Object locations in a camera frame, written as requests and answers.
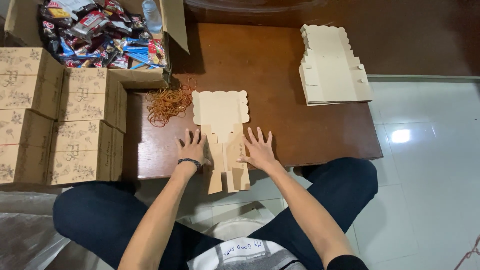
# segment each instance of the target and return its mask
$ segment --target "clear plastic sheet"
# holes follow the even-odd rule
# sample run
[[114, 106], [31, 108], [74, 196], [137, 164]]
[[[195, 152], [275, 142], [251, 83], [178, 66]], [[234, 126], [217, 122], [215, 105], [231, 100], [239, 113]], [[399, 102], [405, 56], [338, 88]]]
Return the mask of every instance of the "clear plastic sheet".
[[53, 227], [56, 197], [0, 192], [0, 269], [44, 270], [70, 242]]

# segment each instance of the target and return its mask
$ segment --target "dark pants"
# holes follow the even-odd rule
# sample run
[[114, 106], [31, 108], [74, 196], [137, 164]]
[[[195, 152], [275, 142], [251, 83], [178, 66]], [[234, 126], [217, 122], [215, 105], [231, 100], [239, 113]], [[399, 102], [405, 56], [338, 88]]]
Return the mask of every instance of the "dark pants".
[[[377, 171], [367, 160], [343, 158], [303, 169], [308, 188], [344, 232], [378, 191]], [[92, 251], [113, 268], [148, 207], [126, 183], [93, 182], [58, 196], [53, 207], [57, 231]], [[322, 269], [322, 261], [287, 208], [250, 238], [275, 242], [293, 253], [307, 269]], [[186, 262], [221, 243], [175, 223], [160, 269], [185, 269]]]

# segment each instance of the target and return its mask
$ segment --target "brown table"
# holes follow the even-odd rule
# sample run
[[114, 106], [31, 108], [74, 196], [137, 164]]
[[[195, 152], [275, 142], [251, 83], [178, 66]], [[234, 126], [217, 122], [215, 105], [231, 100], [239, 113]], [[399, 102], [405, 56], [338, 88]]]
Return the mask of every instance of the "brown table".
[[[272, 131], [284, 166], [322, 164], [340, 157], [377, 159], [382, 151], [367, 103], [307, 107], [299, 64], [305, 50], [300, 30], [263, 26], [188, 25], [191, 55], [170, 42], [173, 80], [186, 73], [198, 91], [248, 93], [250, 122]], [[163, 127], [146, 119], [145, 93], [131, 90], [127, 107], [123, 173], [128, 178], [168, 177], [177, 163], [174, 136], [194, 130], [192, 106]]]

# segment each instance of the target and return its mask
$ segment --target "bracelet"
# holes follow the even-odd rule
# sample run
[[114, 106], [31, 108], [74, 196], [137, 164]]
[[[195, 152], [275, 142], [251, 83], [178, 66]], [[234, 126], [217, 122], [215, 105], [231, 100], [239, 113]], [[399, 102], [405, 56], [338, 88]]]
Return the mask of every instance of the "bracelet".
[[180, 159], [179, 160], [179, 164], [184, 162], [184, 161], [190, 161], [190, 162], [193, 162], [195, 164], [195, 166], [197, 166], [197, 172], [202, 168], [202, 165], [200, 164], [200, 162], [196, 161], [196, 160], [192, 160], [192, 159]]

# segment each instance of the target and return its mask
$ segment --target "water bottle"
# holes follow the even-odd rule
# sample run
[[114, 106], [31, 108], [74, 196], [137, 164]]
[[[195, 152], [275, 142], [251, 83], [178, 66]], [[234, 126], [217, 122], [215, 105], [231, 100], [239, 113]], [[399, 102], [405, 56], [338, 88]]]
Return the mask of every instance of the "water bottle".
[[155, 2], [153, 0], [145, 0], [142, 3], [142, 8], [148, 30], [150, 30], [152, 34], [159, 34], [162, 31], [162, 15], [160, 15]]

